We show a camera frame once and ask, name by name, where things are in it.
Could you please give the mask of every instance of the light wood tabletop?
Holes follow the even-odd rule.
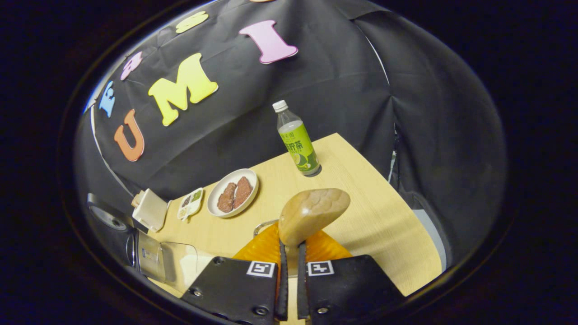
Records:
[[[176,215],[182,198],[178,198],[169,205],[163,228],[149,235],[160,242],[187,243],[215,256],[232,257],[253,238],[257,225],[279,218],[293,195],[334,187],[349,193],[351,204],[324,231],[351,254],[371,255],[405,296],[440,275],[442,266],[432,239],[387,180],[337,133],[314,141],[313,147],[322,166],[317,176],[301,175],[289,153],[282,154],[250,167],[259,178],[259,189],[239,215],[222,219],[207,211],[206,198],[214,183],[204,188],[196,215],[185,222],[179,220]],[[288,323],[304,324],[296,319],[295,280],[290,279]],[[155,283],[181,296],[171,287]]]

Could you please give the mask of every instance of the steak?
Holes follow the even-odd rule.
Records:
[[[245,200],[247,200],[247,198],[251,194],[252,190],[253,187],[249,183],[249,180],[245,176],[241,177],[239,183],[237,183],[237,193],[235,194],[235,201],[233,204],[233,208],[236,209],[241,204],[243,204],[243,202],[245,202]]]
[[[233,198],[237,184],[229,183],[225,191],[218,197],[217,207],[219,210],[227,213],[233,210]]]

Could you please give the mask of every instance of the bottle label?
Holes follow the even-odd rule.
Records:
[[[279,133],[279,135],[281,135],[285,147],[287,147],[291,158],[300,171],[310,171],[319,164],[304,124],[293,131]]]

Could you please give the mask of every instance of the bottle cap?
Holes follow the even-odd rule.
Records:
[[[278,101],[273,104],[273,109],[275,110],[275,113],[282,112],[287,108],[289,108],[289,106],[287,106],[287,103],[285,101]]]

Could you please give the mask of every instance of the green tea bottle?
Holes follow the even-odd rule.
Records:
[[[303,121],[289,111],[285,101],[276,102],[273,109],[277,113],[277,130],[297,169],[306,176],[315,174],[319,170],[319,161]]]

